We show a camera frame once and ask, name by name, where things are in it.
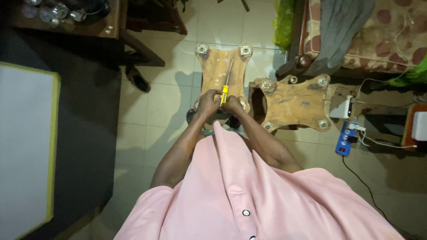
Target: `white device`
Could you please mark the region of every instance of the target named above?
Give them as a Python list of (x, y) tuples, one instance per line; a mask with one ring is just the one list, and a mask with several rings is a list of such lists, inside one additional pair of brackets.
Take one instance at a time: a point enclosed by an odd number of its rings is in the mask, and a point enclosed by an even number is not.
[(427, 141), (427, 111), (418, 111), (414, 114), (412, 139)]
[(352, 103), (350, 102), (350, 99), (352, 98), (352, 95), (333, 96), (330, 100), (329, 117), (348, 119), (351, 113)]

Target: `screwdriver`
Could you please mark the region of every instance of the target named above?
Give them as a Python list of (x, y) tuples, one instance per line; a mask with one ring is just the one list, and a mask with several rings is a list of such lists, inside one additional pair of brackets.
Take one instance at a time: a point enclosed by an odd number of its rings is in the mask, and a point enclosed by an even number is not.
[(227, 81), (225, 82), (224, 87), (222, 88), (222, 97), (221, 97), (221, 105), (227, 102), (227, 94), (228, 94), (228, 80), (230, 79), (231, 67), (233, 66), (233, 59), (231, 59), (230, 69), (228, 70)]

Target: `shirt button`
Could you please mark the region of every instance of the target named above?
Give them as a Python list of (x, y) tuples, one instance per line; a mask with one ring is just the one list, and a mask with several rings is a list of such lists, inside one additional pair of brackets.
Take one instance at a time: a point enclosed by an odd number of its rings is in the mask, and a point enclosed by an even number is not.
[(248, 210), (243, 210), (242, 214), (245, 217), (249, 217), (249, 215), (251, 215), (251, 213)]

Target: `white board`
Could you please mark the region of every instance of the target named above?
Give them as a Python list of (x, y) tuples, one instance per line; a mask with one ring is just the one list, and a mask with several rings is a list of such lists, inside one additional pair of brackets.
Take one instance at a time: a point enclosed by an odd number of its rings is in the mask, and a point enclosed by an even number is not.
[(0, 63), (0, 239), (53, 216), (57, 73)]

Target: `gray cloth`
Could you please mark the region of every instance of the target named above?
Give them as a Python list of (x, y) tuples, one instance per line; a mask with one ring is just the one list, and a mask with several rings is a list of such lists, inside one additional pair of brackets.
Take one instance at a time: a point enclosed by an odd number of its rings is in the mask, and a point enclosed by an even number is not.
[(321, 49), (307, 75), (332, 74), (344, 63), (351, 40), (370, 18), (375, 0), (321, 0)]

